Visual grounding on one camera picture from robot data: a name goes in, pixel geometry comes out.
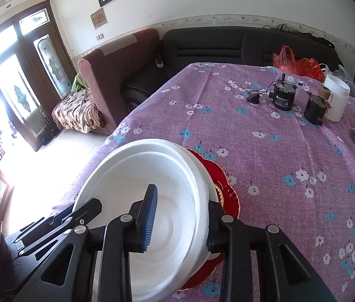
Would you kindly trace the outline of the large white foam bowl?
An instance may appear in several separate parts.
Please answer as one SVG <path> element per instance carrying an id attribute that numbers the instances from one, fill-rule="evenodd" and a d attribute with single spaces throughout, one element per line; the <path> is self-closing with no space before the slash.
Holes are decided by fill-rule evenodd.
<path id="1" fill-rule="evenodd" d="M 214 185 L 214 182 L 212 181 L 212 177 L 210 177 L 209 173 L 207 172 L 206 168 L 204 167 L 204 165 L 195 157 L 194 154 L 192 154 L 188 149 L 178 145 L 178 147 L 185 152 L 190 158 L 191 160 L 196 164 L 196 166 L 199 169 L 199 172 L 201 173 L 204 182 L 207 184 L 207 188 L 209 191 L 209 200 L 210 201 L 214 201 L 214 202 L 219 202 L 218 200 L 218 194 Z M 210 253 L 207 250 L 207 247 L 205 247 L 203 253 L 201 254 L 201 257 L 198 261 L 199 263 L 199 267 L 201 267 L 206 261 L 208 260 L 213 260 L 215 258 L 217 258 L 220 254 L 219 253 Z"/>

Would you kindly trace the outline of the red wedding flower plate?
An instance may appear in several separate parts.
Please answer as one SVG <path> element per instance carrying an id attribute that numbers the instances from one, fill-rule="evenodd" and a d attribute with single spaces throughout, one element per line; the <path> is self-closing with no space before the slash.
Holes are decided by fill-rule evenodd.
<path id="1" fill-rule="evenodd" d="M 234 218 L 238 218 L 240 214 L 240 201 L 236 191 L 233 189 L 224 170 L 214 161 L 205 159 L 200 153 L 193 149 L 186 148 L 207 170 L 211 177 L 218 201 L 224 212 Z M 214 258 L 208 260 L 203 266 L 188 279 L 188 281 L 179 289 L 185 291 L 190 288 L 202 284 L 207 278 L 214 273 L 217 266 L 224 260 L 224 254 L 216 254 Z"/>

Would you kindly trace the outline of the purple floral tablecloth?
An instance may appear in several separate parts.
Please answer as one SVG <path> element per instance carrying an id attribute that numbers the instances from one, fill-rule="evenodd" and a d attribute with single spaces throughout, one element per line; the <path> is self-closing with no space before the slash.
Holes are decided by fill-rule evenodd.
<path id="1" fill-rule="evenodd" d="M 309 123 L 303 115 L 319 82 L 297 83 L 295 105 L 276 109 L 267 95 L 247 97 L 281 76 L 273 67 L 192 63 L 133 110 L 62 193 L 54 211 L 72 205 L 89 175 L 127 142 L 161 138 L 196 151 L 227 174 L 240 219 L 277 224 L 338 301 L 355 299 L 355 98 L 341 120 Z"/>

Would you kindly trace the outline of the patterned blanket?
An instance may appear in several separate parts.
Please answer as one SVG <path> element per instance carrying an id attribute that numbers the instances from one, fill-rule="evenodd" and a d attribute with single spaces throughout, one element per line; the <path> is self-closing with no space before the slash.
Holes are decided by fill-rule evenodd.
<path id="1" fill-rule="evenodd" d="M 84 134 L 101 129 L 106 124 L 87 81 L 79 72 L 74 78 L 71 92 L 53 109 L 52 118 L 58 129 L 76 130 Z"/>

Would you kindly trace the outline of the wooden glass door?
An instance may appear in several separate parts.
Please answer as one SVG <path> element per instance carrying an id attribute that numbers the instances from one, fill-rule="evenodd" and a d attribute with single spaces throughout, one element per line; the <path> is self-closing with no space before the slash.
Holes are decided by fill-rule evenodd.
<path id="1" fill-rule="evenodd" d="M 0 24 L 0 99 L 34 151 L 59 133 L 51 113 L 70 92 L 75 75 L 50 1 Z"/>

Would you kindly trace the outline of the dark jar with cork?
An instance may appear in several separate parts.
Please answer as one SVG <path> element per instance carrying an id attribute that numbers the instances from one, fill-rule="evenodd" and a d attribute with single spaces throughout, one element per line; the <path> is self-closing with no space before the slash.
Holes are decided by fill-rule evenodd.
<path id="1" fill-rule="evenodd" d="M 325 86 L 320 86 L 317 95 L 308 93 L 307 105 L 304 110 L 304 118 L 315 126 L 321 126 L 324 115 L 331 108 L 328 103 L 330 97 L 330 89 Z"/>

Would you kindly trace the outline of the black power adapter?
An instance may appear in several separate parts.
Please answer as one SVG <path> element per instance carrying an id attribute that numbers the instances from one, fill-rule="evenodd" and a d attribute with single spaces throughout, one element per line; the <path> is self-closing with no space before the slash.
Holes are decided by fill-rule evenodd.
<path id="1" fill-rule="evenodd" d="M 251 91 L 246 98 L 246 101 L 249 102 L 250 104 L 255 104 L 258 105 L 260 102 L 262 93 L 260 91 Z"/>

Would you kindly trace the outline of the black cylindrical motor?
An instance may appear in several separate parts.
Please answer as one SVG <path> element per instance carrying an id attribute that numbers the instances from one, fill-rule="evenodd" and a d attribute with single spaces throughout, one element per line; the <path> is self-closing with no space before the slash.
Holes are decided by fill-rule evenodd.
<path id="1" fill-rule="evenodd" d="M 278 75 L 268 94 L 273 106 L 281 111 L 290 111 L 294 104 L 297 88 L 302 85 L 301 82 L 290 80 L 285 73 Z"/>

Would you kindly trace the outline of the white plastic tub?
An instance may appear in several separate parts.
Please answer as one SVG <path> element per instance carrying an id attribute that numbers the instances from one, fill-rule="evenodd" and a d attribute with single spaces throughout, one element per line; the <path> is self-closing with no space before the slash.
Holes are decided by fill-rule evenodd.
<path id="1" fill-rule="evenodd" d="M 326 76 L 324 86 L 330 90 L 330 109 L 325 114 L 325 118 L 332 122 L 340 122 L 347 105 L 350 88 L 342 79 L 332 74 Z"/>

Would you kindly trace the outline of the red plastic bag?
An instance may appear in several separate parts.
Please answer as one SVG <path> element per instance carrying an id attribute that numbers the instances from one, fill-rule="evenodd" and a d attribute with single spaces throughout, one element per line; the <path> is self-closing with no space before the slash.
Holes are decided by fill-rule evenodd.
<path id="1" fill-rule="evenodd" d="M 278 54 L 273 53 L 272 62 L 274 67 L 285 72 L 291 72 L 300 77 L 309 77 L 321 83 L 325 80 L 324 72 L 316 60 L 303 58 L 297 61 L 289 46 L 282 46 Z"/>

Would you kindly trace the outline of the black sofa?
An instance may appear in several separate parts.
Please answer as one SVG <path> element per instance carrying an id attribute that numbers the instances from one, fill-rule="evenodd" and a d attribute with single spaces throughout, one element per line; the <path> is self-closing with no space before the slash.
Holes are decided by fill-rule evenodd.
<path id="1" fill-rule="evenodd" d="M 284 45 L 297 61 L 313 58 L 331 70 L 343 64 L 333 43 L 309 33 L 234 26 L 172 29 L 163 35 L 154 56 L 123 81 L 121 96 L 133 110 L 191 63 L 267 66 Z"/>

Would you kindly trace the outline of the small wall plaque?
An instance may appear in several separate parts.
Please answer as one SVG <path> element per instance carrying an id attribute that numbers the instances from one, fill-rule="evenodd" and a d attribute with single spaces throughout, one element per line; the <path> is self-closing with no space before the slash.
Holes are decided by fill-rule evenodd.
<path id="1" fill-rule="evenodd" d="M 94 29 L 99 29 L 101 26 L 108 23 L 106 13 L 103 8 L 98 9 L 90 15 Z"/>

